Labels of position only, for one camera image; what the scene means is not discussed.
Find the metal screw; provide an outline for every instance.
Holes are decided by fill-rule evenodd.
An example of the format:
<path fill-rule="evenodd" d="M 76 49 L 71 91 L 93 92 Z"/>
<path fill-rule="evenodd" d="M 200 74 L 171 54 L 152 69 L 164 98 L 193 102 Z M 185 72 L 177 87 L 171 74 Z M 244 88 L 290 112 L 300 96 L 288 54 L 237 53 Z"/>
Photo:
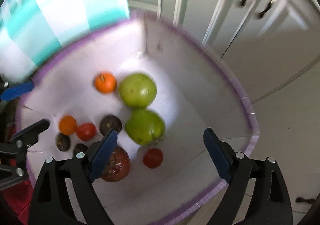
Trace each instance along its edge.
<path fill-rule="evenodd" d="M 76 158 L 78 158 L 78 159 L 84 158 L 84 152 L 79 152 L 79 153 L 76 155 Z"/>
<path fill-rule="evenodd" d="M 53 161 L 53 158 L 52 158 L 52 157 L 49 157 L 49 158 L 47 158 L 47 159 L 45 160 L 45 162 L 48 163 L 48 164 L 51 163 L 52 161 Z"/>
<path fill-rule="evenodd" d="M 241 152 L 237 152 L 236 153 L 236 157 L 239 158 L 239 159 L 243 159 L 244 158 L 244 154 L 241 153 Z"/>
<path fill-rule="evenodd" d="M 273 164 L 276 162 L 275 158 L 272 156 L 268 157 L 268 161 Z"/>
<path fill-rule="evenodd" d="M 17 168 L 16 173 L 18 176 L 23 176 L 23 170 L 21 168 Z"/>
<path fill-rule="evenodd" d="M 22 146 L 23 146 L 22 141 L 21 141 L 21 140 L 18 140 L 18 141 L 16 142 L 16 146 L 17 146 L 18 148 L 22 147 Z"/>

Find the dark red tomato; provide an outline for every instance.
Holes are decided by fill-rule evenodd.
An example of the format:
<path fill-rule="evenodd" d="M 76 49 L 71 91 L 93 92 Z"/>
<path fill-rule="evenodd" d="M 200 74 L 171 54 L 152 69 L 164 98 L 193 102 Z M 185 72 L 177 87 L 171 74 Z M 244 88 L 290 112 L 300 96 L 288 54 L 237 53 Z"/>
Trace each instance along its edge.
<path fill-rule="evenodd" d="M 116 146 L 102 172 L 101 178 L 107 182 L 118 182 L 129 174 L 130 168 L 131 163 L 127 152 Z"/>
<path fill-rule="evenodd" d="M 84 123 L 76 128 L 76 135 L 82 141 L 88 141 L 97 133 L 96 126 L 92 123 Z"/>
<path fill-rule="evenodd" d="M 157 168 L 162 164 L 163 153 L 159 148 L 150 149 L 143 157 L 143 163 L 151 168 Z"/>

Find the purple trim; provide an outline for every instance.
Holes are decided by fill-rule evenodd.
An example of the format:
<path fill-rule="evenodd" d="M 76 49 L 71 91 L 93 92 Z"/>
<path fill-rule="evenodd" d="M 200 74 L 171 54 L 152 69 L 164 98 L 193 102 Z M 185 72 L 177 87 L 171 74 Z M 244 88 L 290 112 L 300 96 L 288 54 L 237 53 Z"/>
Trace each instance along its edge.
<path fill-rule="evenodd" d="M 201 53 L 211 63 L 213 67 L 218 69 L 219 72 L 221 73 L 221 76 L 231 84 L 236 95 L 239 97 L 239 99 L 241 99 L 243 109 L 247 114 L 248 126 L 252 131 L 251 140 L 248 143 L 248 145 L 246 145 L 243 149 L 243 152 L 247 156 L 249 156 L 252 153 L 258 141 L 258 138 L 260 135 L 260 129 L 258 126 L 255 113 L 253 111 L 250 99 L 247 93 L 245 92 L 244 88 L 242 87 L 241 83 L 235 77 L 235 75 L 230 70 L 230 68 L 222 60 L 220 60 L 220 58 L 209 47 L 203 47 L 199 45 L 196 41 L 194 41 L 194 39 L 189 34 L 185 33 L 183 30 L 177 27 L 174 27 L 170 22 L 166 22 L 163 19 L 158 19 L 155 13 L 146 12 L 142 10 L 135 10 L 131 12 L 130 15 L 131 15 L 130 19 L 118 22 L 115 25 L 108 26 L 94 33 L 91 33 L 88 36 L 81 38 L 80 40 L 68 45 L 63 50 L 55 54 L 52 57 L 52 59 L 50 59 L 46 64 L 41 66 L 39 71 L 35 74 L 34 76 L 35 85 L 38 85 L 41 82 L 41 79 L 54 67 L 56 63 L 61 61 L 63 58 L 65 58 L 65 56 L 72 53 L 78 47 L 82 46 L 84 43 L 90 41 L 91 39 L 98 37 L 99 35 L 105 33 L 106 31 L 113 30 L 114 27 L 117 27 L 122 24 L 130 23 L 137 18 L 151 19 L 153 21 L 162 23 L 171 32 L 174 32 L 179 36 L 181 36 L 189 45 L 193 46 L 199 53 Z M 17 131 L 21 130 L 21 107 L 24 105 L 27 98 L 28 98 L 28 94 L 23 96 L 20 99 L 20 102 L 17 107 L 17 112 L 16 112 Z M 28 159 L 27 159 L 27 170 L 29 174 L 32 174 L 31 168 L 28 163 Z M 30 175 L 30 182 L 33 186 L 35 185 L 36 179 L 34 175 Z M 217 179 L 207 189 L 205 189 L 204 191 L 196 195 L 187 204 L 169 213 L 159 221 L 152 222 L 148 225 L 173 225 L 183 220 L 185 217 L 187 217 L 188 215 L 190 215 L 191 213 L 199 209 L 203 204 L 207 203 L 211 198 L 213 198 L 221 189 L 223 189 L 226 186 L 226 184 L 227 183 L 225 182 L 225 180 Z"/>

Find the blue gripper pad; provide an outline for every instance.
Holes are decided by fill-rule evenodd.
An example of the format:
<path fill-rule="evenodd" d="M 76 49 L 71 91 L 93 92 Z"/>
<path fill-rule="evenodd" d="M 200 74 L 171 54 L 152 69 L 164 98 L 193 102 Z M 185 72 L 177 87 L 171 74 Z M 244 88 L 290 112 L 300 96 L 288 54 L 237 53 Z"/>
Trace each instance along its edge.
<path fill-rule="evenodd" d="M 219 176 L 226 180 L 227 183 L 231 180 L 229 168 L 231 166 L 228 156 L 223 149 L 223 142 L 221 142 L 211 128 L 207 128 L 203 134 L 203 142 L 208 150 L 208 153 L 216 167 Z"/>
<path fill-rule="evenodd" d="M 10 101 L 19 98 L 21 95 L 32 91 L 34 87 L 35 85 L 32 81 L 27 81 L 25 83 L 6 88 L 0 95 L 0 99 Z"/>
<path fill-rule="evenodd" d="M 116 148 L 117 142 L 118 134 L 114 130 L 112 130 L 109 134 L 107 133 L 102 139 L 102 145 L 91 161 L 91 172 L 89 175 L 91 182 L 101 177 L 109 158 Z"/>

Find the floor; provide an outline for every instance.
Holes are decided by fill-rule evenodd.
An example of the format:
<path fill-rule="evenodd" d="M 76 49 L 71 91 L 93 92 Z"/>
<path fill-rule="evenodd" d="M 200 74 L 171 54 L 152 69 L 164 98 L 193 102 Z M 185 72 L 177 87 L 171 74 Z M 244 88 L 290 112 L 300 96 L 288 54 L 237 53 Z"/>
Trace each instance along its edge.
<path fill-rule="evenodd" d="M 320 192 L 320 64 L 281 90 L 256 102 L 261 136 L 250 158 L 273 156 L 289 191 L 294 225 L 311 205 L 295 203 L 297 197 L 316 198 Z M 246 191 L 235 222 L 242 220 L 249 206 L 254 183 Z M 201 207 L 189 221 L 179 225 L 206 225 L 224 192 Z"/>

